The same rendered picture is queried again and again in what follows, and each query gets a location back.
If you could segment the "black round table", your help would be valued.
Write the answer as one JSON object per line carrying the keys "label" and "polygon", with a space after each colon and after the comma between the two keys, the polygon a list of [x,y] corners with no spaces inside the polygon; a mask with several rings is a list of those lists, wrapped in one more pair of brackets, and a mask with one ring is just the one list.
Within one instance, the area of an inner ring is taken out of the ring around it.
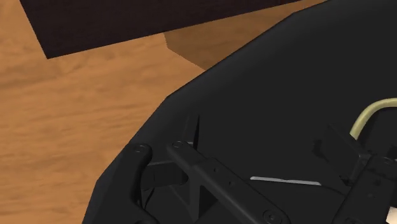
{"label": "black round table", "polygon": [[[198,152],[291,224],[313,224],[313,131],[349,133],[388,98],[397,98],[397,0],[327,0],[293,13],[169,95],[97,180],[82,224],[194,224],[187,184],[134,188],[142,148],[152,163],[167,161],[189,116],[200,119]],[[397,163],[397,108],[377,111],[358,139]]]}

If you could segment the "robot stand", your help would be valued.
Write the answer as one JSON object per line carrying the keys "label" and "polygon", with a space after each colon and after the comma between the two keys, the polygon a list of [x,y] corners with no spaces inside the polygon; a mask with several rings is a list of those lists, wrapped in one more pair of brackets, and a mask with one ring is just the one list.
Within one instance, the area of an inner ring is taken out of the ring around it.
{"label": "robot stand", "polygon": [[19,0],[46,58],[299,0]]}

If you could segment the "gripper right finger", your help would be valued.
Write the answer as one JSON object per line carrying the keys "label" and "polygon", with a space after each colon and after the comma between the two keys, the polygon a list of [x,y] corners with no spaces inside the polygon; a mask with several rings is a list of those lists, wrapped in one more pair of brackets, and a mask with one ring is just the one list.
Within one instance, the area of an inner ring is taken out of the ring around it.
{"label": "gripper right finger", "polygon": [[387,224],[397,163],[336,125],[316,126],[313,139],[321,184],[313,200],[313,224]]}

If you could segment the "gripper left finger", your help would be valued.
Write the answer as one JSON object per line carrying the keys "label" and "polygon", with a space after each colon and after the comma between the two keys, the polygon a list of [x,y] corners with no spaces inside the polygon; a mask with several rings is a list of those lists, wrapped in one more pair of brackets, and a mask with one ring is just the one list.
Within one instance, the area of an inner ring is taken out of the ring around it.
{"label": "gripper left finger", "polygon": [[186,202],[194,224],[209,224],[218,214],[230,214],[238,224],[291,224],[288,216],[268,198],[215,158],[197,151],[200,119],[189,116],[184,138],[166,147],[169,159],[152,163],[151,148],[143,147],[134,188],[183,185],[189,187]]}

